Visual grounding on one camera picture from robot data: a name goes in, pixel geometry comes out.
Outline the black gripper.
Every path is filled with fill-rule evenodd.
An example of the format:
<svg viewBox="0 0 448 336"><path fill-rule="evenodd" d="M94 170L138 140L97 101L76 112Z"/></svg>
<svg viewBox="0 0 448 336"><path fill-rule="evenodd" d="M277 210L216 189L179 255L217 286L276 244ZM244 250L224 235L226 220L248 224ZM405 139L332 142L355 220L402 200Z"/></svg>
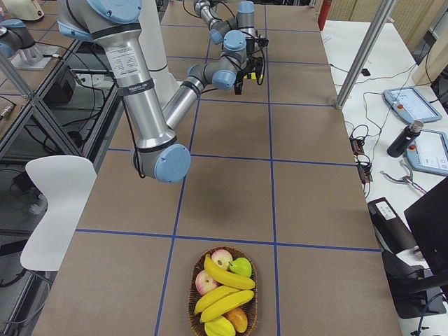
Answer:
<svg viewBox="0 0 448 336"><path fill-rule="evenodd" d="M265 58L263 56L250 56L246 63L246 67L238 71L234 84L234 93L236 95L242 94L243 79L248 75L254 76L254 79L258 85L263 84L265 75Z"/></svg>
<svg viewBox="0 0 448 336"><path fill-rule="evenodd" d="M248 53L258 53L261 52L264 48L266 48L269 45L269 39L257 35L257 31L255 34L250 34L248 32L244 32L244 35L246 37L246 51Z"/></svg>

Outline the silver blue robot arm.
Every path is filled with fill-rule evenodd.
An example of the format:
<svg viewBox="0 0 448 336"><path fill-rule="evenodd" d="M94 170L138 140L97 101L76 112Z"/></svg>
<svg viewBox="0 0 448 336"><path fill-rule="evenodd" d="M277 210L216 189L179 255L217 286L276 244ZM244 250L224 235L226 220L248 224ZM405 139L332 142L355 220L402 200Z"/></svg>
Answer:
<svg viewBox="0 0 448 336"><path fill-rule="evenodd" d="M262 50L267 47L269 40L258 35L255 29L255 5L252 1L241 1L237 6L237 13L224 20L218 16L214 8L220 1L193 1L193 10L209 28L209 35L214 44L224 42L225 35L232 31L240 31L247 43L249 53L256 53L256 45Z"/></svg>
<svg viewBox="0 0 448 336"><path fill-rule="evenodd" d="M217 16L215 2L194 1L193 10L207 24L222 50L216 62L189 68L186 79L165 106L139 43L142 1L58 1L59 32L69 38L100 45L111 65L126 110L134 143L133 165L141 178L163 183L182 180L190 168L190 152L177 141L175 127L208 85L240 94L245 75L262 78L263 60L253 56L254 45L267 45L254 27L255 6L241 1L229 20Z"/></svg>

